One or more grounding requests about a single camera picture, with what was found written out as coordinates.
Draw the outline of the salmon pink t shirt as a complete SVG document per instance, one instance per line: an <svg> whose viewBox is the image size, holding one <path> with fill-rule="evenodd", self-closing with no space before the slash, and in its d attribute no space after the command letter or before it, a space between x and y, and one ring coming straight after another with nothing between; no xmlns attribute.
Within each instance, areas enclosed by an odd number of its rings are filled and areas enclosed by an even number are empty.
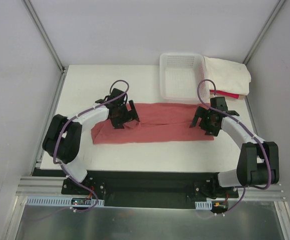
<svg viewBox="0 0 290 240"><path fill-rule="evenodd" d="M190 124L198 104L182 103L136 103L140 121L124 124L123 129L114 129L109 120L96 124L91 129L93 144L129 144L212 141L198 126Z"/></svg>

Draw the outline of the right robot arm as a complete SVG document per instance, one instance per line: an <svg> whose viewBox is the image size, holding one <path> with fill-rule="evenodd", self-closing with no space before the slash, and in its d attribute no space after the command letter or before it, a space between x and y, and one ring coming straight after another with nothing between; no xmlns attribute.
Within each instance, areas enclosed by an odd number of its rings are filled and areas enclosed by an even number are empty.
<svg viewBox="0 0 290 240"><path fill-rule="evenodd" d="M224 97L213 97L210 105L197 107L191 128L199 125L206 135L227 133L240 149L237 167L219 172L217 181L210 184L210 192L222 197L228 187L267 189L279 181L279 154L275 142L265 141L253 133L238 112L229 110Z"/></svg>

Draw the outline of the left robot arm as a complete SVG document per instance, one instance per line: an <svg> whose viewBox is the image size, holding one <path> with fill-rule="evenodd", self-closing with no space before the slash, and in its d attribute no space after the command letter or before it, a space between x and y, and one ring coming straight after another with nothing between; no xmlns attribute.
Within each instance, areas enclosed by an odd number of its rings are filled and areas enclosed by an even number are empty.
<svg viewBox="0 0 290 240"><path fill-rule="evenodd" d="M84 195L90 190L90 182L85 179L87 170L79 160L82 133L106 120L114 129L123 129L124 124L133 120L139 121L134 102L125 91L114 88L104 99L95 101L94 106L71 117L55 115L43 140L43 150L74 181L73 189L78 194Z"/></svg>

